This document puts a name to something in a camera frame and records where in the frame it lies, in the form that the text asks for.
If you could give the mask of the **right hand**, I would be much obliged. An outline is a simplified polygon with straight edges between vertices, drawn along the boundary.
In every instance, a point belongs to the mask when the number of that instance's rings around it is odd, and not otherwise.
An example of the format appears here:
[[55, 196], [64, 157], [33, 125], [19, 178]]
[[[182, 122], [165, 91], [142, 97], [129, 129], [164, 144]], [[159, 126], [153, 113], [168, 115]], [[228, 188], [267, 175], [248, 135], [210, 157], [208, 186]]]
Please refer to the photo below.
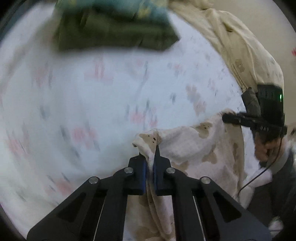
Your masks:
[[254, 155], [261, 163], [277, 161], [285, 152], [286, 138], [276, 138], [270, 142], [264, 142], [259, 133], [254, 137]]

